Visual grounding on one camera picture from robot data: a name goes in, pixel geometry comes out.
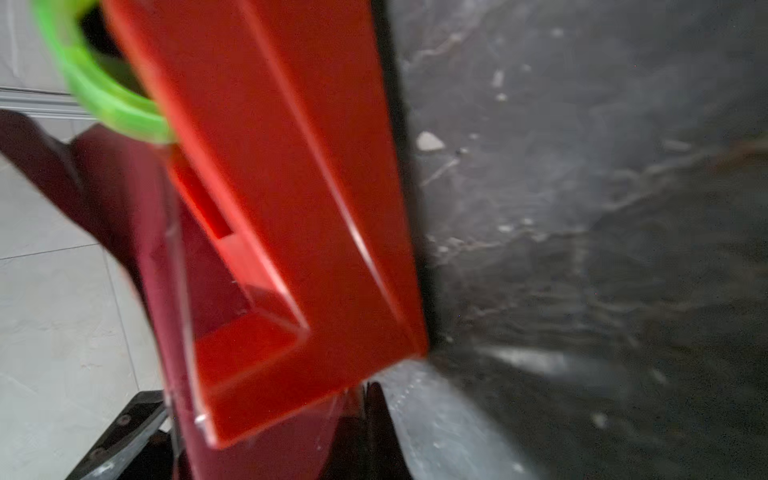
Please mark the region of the red tape dispenser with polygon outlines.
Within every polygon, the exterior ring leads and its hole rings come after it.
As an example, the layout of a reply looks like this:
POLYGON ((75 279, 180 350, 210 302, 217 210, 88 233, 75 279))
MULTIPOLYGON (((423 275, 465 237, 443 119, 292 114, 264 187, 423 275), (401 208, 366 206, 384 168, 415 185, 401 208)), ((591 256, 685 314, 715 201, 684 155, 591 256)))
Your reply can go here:
POLYGON ((231 446, 428 348, 367 1, 36 1, 86 111, 168 170, 248 302, 194 321, 231 446))

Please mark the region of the clear tape strip pulled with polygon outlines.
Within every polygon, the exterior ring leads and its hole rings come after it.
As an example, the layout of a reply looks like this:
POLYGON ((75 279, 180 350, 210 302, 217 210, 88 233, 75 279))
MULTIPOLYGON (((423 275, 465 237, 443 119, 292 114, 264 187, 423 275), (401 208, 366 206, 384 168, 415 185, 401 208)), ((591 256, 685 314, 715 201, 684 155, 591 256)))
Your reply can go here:
POLYGON ((177 150, 145 145, 137 161, 142 283, 157 337, 166 391, 175 424, 188 445, 207 448, 206 416, 199 408, 194 353, 195 261, 204 264, 211 246, 173 184, 170 166, 177 150))

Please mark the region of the dark red wrapping paper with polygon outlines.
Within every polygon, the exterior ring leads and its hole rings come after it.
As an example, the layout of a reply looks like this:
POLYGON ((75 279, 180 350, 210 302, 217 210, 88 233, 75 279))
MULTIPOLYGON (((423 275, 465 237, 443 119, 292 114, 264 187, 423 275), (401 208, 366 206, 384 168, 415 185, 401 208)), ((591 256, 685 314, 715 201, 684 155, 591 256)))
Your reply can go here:
MULTIPOLYGON (((90 233, 123 266, 139 290, 150 316, 142 283, 141 225, 137 161, 145 145, 95 126, 70 143, 48 134, 31 118, 1 114, 1 151, 10 163, 68 218, 90 233)), ((195 261, 195 320, 204 325, 233 320, 248 312, 240 289, 213 246, 204 264, 195 261)), ((163 427, 174 437, 171 479, 336 479, 335 431, 353 394, 343 395, 300 414, 258 436, 224 450, 188 445, 175 424, 166 386, 169 419, 163 427)))

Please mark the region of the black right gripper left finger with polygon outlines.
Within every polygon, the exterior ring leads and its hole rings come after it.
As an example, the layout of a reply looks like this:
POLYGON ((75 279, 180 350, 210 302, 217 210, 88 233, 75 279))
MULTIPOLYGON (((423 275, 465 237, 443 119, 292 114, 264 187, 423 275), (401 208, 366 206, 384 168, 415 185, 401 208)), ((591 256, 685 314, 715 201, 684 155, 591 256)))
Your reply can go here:
POLYGON ((72 479, 171 479, 174 437, 161 390, 138 392, 91 446, 72 479))

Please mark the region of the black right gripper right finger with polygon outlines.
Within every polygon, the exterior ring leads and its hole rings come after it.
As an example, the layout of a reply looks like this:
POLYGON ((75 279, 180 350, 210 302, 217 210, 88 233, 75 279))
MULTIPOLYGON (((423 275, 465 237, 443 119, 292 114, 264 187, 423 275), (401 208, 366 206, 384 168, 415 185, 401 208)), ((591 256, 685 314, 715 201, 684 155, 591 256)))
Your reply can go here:
POLYGON ((336 479, 412 479, 379 382, 354 392, 335 431, 336 479))

